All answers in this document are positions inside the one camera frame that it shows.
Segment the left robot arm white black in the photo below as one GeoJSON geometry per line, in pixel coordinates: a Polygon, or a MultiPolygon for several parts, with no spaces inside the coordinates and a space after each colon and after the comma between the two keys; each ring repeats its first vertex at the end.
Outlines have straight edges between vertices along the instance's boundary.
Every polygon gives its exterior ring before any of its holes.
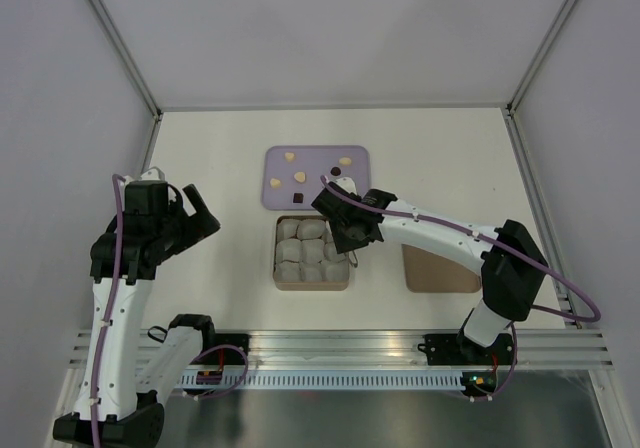
{"type": "Polygon", "coordinates": [[[90,250],[93,321],[82,384],[71,411],[54,421],[54,440],[74,447],[154,447],[165,405],[183,371],[218,352],[210,316],[178,314],[142,370],[142,321],[157,270],[215,234],[219,221],[194,185],[182,189],[158,168],[114,175],[116,214],[90,250]]]}

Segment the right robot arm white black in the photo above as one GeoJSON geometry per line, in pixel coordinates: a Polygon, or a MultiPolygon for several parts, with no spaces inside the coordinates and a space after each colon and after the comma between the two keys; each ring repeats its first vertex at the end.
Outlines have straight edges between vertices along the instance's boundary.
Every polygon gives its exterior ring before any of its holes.
{"type": "Polygon", "coordinates": [[[528,318],[548,267],[527,228],[513,220],[500,227],[457,222],[389,192],[371,189],[359,196],[335,182],[311,206],[329,222],[340,253],[393,242],[439,256],[478,276],[482,298],[456,336],[457,352],[469,363],[482,361],[499,335],[528,318]]]}

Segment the metal tongs white tips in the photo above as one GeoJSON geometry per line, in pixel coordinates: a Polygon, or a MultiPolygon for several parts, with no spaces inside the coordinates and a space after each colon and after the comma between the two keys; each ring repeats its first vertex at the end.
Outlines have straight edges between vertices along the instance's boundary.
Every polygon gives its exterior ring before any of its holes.
{"type": "Polygon", "coordinates": [[[347,260],[352,268],[357,269],[359,267],[359,260],[355,251],[347,253],[347,260]]]}

